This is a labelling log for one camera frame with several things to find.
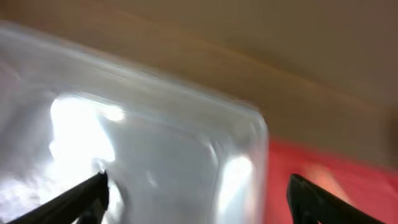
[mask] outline red surface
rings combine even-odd
[[[341,193],[339,196],[346,197],[350,204],[384,223],[398,223],[397,172],[310,151],[276,139],[271,140],[265,223],[292,223],[286,201],[286,188],[291,173],[300,174],[313,182],[318,181],[319,185],[320,180],[314,178],[314,173],[326,174],[324,179],[331,182],[329,187],[332,185],[332,189],[340,189],[336,192]]]

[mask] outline dark object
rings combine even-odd
[[[108,209],[108,175],[98,173],[57,198],[9,222],[10,224],[79,224],[101,223]]]
[[[287,201],[294,224],[382,223],[298,174],[290,176]]]

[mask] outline clear plastic container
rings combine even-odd
[[[267,128],[256,110],[9,23],[0,145],[4,222],[101,169],[108,223],[262,219]]]

